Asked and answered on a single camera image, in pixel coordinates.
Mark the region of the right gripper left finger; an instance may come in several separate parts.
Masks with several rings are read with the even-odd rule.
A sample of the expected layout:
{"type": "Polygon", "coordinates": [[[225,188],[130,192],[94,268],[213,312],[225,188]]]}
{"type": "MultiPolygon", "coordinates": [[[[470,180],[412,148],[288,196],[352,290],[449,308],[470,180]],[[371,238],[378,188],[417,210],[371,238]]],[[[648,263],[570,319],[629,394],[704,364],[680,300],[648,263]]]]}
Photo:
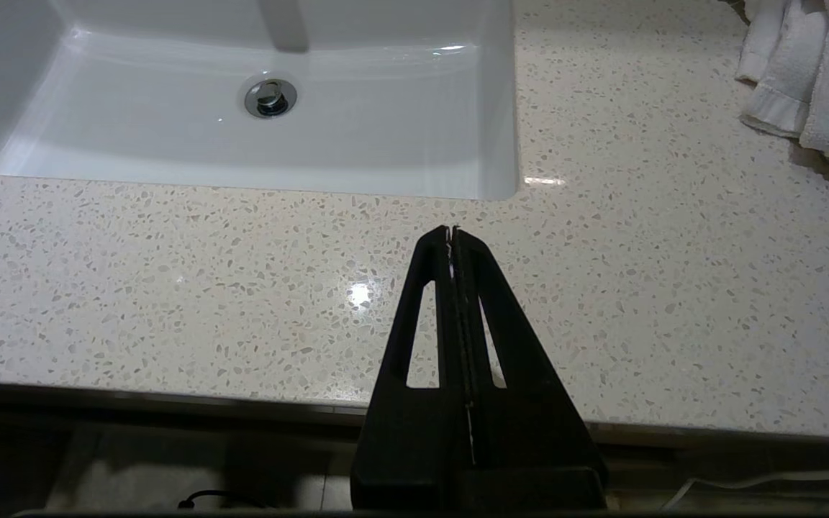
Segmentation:
{"type": "Polygon", "coordinates": [[[474,467],[473,333],[457,227],[417,241],[402,283],[358,452],[372,468],[435,472],[474,467]],[[424,292],[435,293],[438,386],[408,384],[424,292]]]}

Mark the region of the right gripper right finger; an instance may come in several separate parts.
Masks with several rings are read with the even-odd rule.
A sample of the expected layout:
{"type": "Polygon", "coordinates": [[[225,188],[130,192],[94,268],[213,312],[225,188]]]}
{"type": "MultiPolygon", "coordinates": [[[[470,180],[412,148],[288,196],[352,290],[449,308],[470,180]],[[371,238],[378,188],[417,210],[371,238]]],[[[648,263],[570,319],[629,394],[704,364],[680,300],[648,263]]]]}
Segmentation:
{"type": "Polygon", "coordinates": [[[481,468],[606,469],[486,243],[456,230],[467,407],[481,468]]]}

